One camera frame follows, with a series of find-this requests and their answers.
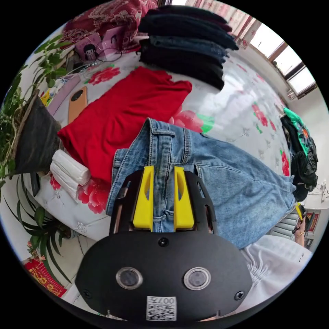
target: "stack of folded pants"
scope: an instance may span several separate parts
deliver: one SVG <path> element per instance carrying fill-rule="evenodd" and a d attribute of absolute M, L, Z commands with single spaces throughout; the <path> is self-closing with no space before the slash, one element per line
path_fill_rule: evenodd
<path fill-rule="evenodd" d="M 138 30 L 149 38 L 140 41 L 141 62 L 224 87 L 223 63 L 227 49 L 238 50 L 227 21 L 200 8 L 167 5 L 151 9 Z"/>

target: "smartphone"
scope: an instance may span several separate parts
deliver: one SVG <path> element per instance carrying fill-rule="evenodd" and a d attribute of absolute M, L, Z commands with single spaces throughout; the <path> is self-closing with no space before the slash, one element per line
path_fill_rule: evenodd
<path fill-rule="evenodd" d="M 70 96 L 68 124 L 73 122 L 87 106 L 87 87 L 84 86 Z"/>

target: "yellow object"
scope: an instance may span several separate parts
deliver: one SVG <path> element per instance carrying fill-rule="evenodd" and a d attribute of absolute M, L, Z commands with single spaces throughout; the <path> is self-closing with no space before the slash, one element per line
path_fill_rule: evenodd
<path fill-rule="evenodd" d="M 174 181 L 174 232 L 176 232 L 177 229 L 193 228 L 194 218 L 182 167 L 174 167 Z"/>
<path fill-rule="evenodd" d="M 144 167 L 139 189 L 133 225 L 137 229 L 153 230 L 153 180 L 154 166 Z"/>
<path fill-rule="evenodd" d="M 46 106 L 47 101 L 50 99 L 50 89 L 47 90 L 47 92 L 45 92 L 42 97 L 40 97 L 42 103 L 44 106 Z"/>
<path fill-rule="evenodd" d="M 301 213 L 301 210 L 299 209 L 300 204 L 301 204 L 300 202 L 297 203 L 296 211 L 297 211 L 297 214 L 298 214 L 298 216 L 299 216 L 299 218 L 301 219 L 301 222 L 302 222 L 303 221 L 303 214 Z"/>

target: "label sticker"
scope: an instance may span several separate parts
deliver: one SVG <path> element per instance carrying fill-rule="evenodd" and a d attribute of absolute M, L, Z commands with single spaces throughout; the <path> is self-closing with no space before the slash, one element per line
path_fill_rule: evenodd
<path fill-rule="evenodd" d="M 147 296 L 146 320 L 147 321 L 176 321 L 176 297 Z"/>

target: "bed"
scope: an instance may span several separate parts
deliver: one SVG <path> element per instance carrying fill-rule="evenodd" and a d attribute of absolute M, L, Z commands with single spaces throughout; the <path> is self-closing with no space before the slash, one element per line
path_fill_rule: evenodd
<path fill-rule="evenodd" d="M 87 99 L 91 103 L 140 65 L 146 66 L 134 52 L 123 54 L 114 62 L 100 62 L 80 73 L 81 81 L 70 94 L 87 86 Z M 193 85 L 181 113 L 171 118 L 170 123 L 232 143 L 277 174 L 290 175 L 289 149 L 278 111 L 284 105 L 251 67 L 232 54 L 224 64 L 225 86 L 221 92 L 191 77 L 170 74 L 175 81 L 188 80 Z M 68 108 L 69 96 L 54 114 L 62 126 L 68 123 Z M 29 174 L 24 175 L 24 183 L 32 192 Z M 108 235 L 110 217 L 105 207 L 111 186 L 91 178 L 79 189 L 78 201 L 73 200 L 50 174 L 41 178 L 40 187 L 35 199 L 61 222 L 94 240 Z"/>

